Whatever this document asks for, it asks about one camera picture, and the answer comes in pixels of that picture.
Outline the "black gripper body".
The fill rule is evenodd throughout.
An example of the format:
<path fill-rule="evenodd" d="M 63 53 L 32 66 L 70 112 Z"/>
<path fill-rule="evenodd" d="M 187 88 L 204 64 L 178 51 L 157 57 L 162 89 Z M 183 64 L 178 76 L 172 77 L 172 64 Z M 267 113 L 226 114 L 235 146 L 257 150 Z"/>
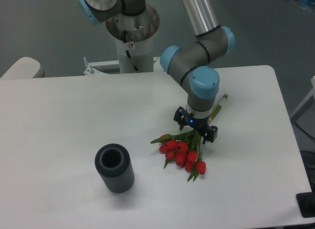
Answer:
<path fill-rule="evenodd" d="M 192 113 L 186 114 L 187 125 L 192 127 L 194 130 L 198 131 L 200 135 L 205 135 L 205 133 L 207 132 L 208 120 L 209 120 L 209 116 L 199 119 L 199 118 L 195 118 Z"/>

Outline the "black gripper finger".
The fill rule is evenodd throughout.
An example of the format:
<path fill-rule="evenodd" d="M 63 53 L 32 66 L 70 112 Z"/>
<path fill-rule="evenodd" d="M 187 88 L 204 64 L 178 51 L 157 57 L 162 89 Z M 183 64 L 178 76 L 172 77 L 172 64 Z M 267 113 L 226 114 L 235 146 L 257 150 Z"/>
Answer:
<path fill-rule="evenodd" d="M 206 142 L 213 143 L 218 135 L 218 127 L 217 126 L 210 126 L 205 125 L 200 130 L 200 135 L 203 137 L 202 144 L 205 144 Z"/>
<path fill-rule="evenodd" d="M 175 111 L 173 120 L 178 123 L 179 130 L 182 130 L 185 126 L 188 125 L 186 121 L 186 110 L 180 106 Z"/>

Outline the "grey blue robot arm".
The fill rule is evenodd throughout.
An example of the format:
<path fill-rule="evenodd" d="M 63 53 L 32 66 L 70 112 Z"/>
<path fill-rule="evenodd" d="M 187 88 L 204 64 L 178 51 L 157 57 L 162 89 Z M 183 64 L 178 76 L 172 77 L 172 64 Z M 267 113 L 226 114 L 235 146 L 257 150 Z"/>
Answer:
<path fill-rule="evenodd" d="M 235 46 L 230 28 L 216 19 L 210 0 L 181 0 L 195 32 L 196 42 L 188 49 L 166 48 L 159 62 L 186 92 L 186 108 L 180 107 L 174 120 L 181 128 L 190 126 L 204 141 L 218 134 L 208 124 L 220 77 L 209 63 Z M 154 69 L 152 39 L 160 26 L 158 12 L 146 0 L 78 0 L 94 25 L 104 23 L 114 38 L 121 73 L 151 72 Z"/>

